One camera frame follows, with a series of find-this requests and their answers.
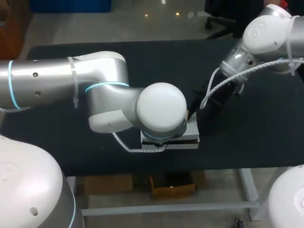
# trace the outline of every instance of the metal table frame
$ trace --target metal table frame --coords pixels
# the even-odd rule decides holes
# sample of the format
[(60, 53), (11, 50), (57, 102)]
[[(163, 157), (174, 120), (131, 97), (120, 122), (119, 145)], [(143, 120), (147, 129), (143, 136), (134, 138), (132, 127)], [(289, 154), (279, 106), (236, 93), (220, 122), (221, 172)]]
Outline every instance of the metal table frame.
[[(222, 210), (222, 209), (250, 209), (252, 221), (259, 221), (267, 213), (267, 201), (271, 186), (276, 179), (282, 175), (288, 167), (279, 167), (264, 187), (262, 194), (257, 193), (250, 169), (239, 169), (240, 177), (244, 187), (247, 201), (230, 203), (197, 203), (197, 204), (173, 204), (173, 205), (152, 205), (119, 208), (96, 208), (82, 209), (83, 216), (135, 214), (151, 212), (172, 212), (172, 211), (198, 211), (198, 210)], [(71, 190), (75, 193), (77, 177), (67, 177)]]

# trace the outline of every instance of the floor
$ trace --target floor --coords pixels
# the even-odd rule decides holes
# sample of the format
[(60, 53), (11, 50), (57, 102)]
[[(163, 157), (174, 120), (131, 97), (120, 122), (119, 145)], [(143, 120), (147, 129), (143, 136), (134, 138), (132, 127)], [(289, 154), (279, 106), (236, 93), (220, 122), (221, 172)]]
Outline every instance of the floor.
[[(146, 40), (203, 39), (221, 29), (214, 26), (206, 31), (208, 16), (203, 0), (113, 0), (113, 12), (106, 14), (35, 14), (20, 55), (25, 59), (33, 46), (80, 43)], [(253, 169), (259, 191), (268, 181), (273, 169)], [(241, 201), (244, 194), (234, 170), (206, 171), (209, 189), (182, 202)], [(89, 208), (149, 205), (146, 192), (90, 196)], [(181, 203), (161, 201), (157, 203)], [(148, 213), (119, 216), (89, 217), (88, 228), (124, 227), (229, 228), (234, 218), (246, 221), (247, 228), (271, 228), (266, 217), (250, 222), (246, 210)]]
[[(268, 183), (274, 170), (273, 168), (252, 169), (252, 175), (259, 193), (261, 193), (266, 183)], [(197, 193), (187, 199), (152, 201), (148, 192), (132, 191), (131, 193), (117, 193), (113, 195), (92, 195), (89, 197), (87, 208), (240, 202), (245, 200), (237, 170), (208, 170), (205, 171), (205, 174), (209, 189), (199, 187)], [(108, 226), (118, 228), (121, 224), (132, 228), (231, 228), (235, 217), (245, 221), (246, 228), (272, 227), (268, 216), (265, 216), (259, 222), (251, 222), (248, 211), (243, 209), (97, 216), (88, 217), (86, 224), (88, 228)]]

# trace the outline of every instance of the screw hole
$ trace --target screw hole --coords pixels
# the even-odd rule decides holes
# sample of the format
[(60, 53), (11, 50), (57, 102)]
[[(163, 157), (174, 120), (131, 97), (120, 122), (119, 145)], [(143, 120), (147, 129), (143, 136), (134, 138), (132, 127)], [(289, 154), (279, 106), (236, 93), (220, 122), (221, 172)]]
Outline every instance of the screw hole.
[(31, 213), (32, 216), (37, 216), (38, 215), (38, 209), (37, 208), (30, 208), (29, 212)]
[(249, 59), (249, 60), (247, 61), (247, 64), (248, 64), (248, 65), (252, 65), (252, 64), (253, 64), (253, 60), (252, 60), (252, 59)]

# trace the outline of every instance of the cardboard box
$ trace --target cardboard box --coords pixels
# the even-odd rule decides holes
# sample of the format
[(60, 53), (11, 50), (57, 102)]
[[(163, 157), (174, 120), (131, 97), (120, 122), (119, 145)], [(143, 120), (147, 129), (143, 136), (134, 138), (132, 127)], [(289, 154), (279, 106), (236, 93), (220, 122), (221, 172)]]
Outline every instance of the cardboard box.
[(85, 177), (85, 195), (112, 194), (132, 191), (131, 174)]
[(0, 0), (0, 60), (18, 58), (31, 18), (27, 0)]

